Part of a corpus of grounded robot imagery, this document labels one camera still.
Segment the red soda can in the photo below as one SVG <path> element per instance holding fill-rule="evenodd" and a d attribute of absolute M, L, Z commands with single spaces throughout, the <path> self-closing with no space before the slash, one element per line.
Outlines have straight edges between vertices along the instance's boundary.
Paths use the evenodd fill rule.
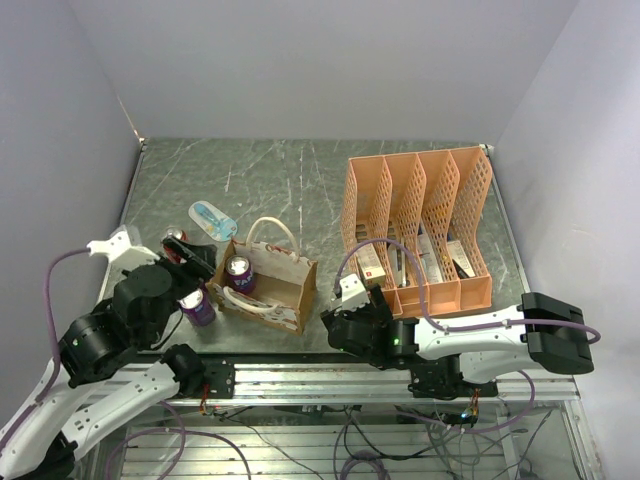
<path fill-rule="evenodd" d="M 164 237 L 165 238 L 174 237 L 180 241 L 188 240 L 188 235 L 186 231 L 182 228 L 175 227 L 175 226 L 167 227 L 164 232 Z"/>

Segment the purple soda can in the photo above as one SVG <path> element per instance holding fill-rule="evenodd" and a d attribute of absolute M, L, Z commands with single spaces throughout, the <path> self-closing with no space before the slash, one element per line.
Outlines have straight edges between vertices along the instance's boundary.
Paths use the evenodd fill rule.
<path fill-rule="evenodd" d="M 214 322 L 216 312 L 208 294 L 199 288 L 179 301 L 181 311 L 194 327 L 205 327 Z"/>
<path fill-rule="evenodd" d="M 251 294 L 256 285 L 250 260 L 243 255 L 232 255 L 225 263 L 228 286 L 244 295 Z"/>

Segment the brown canvas tote bag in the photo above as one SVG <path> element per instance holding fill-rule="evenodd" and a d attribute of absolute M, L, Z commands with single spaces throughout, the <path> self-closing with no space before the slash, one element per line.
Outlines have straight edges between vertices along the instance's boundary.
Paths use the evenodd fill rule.
<path fill-rule="evenodd" d="M 257 233 L 263 223 L 279 227 L 289 245 L 281 247 L 259 241 Z M 252 264 L 256 285 L 249 295 L 228 286 L 225 263 L 235 254 L 247 257 Z M 251 226 L 244 241 L 229 243 L 206 289 L 225 313 L 301 335 L 314 302 L 317 266 L 317 261 L 302 254 L 296 237 L 281 220 L 261 217 Z"/>

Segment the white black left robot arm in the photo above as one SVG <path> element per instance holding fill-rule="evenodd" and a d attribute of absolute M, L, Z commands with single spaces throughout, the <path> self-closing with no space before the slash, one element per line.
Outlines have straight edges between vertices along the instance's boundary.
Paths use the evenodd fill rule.
<path fill-rule="evenodd" d="M 133 385 L 96 404 L 84 402 L 161 337 L 179 302 L 216 271 L 217 249 L 168 237 L 180 262 L 134 245 L 124 232 L 91 241 L 84 253 L 122 268 L 113 295 L 71 323 L 63 336 L 48 325 L 52 358 L 39 384 L 1 430 L 4 479 L 63 479 L 104 437 L 149 406 L 175 395 L 192 397 L 206 368 L 188 345 L 163 353 Z"/>

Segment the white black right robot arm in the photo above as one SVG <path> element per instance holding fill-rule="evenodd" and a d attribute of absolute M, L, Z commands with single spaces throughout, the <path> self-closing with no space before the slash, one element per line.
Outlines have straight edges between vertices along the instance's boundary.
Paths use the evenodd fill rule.
<path fill-rule="evenodd" d="M 320 315 L 329 345 L 379 370 L 407 370 L 417 398 L 453 400 L 497 393 L 497 377 L 540 369 L 559 375 L 593 372 L 598 334 L 580 308 L 538 292 L 483 315 L 443 320 L 395 319 L 380 289 Z"/>

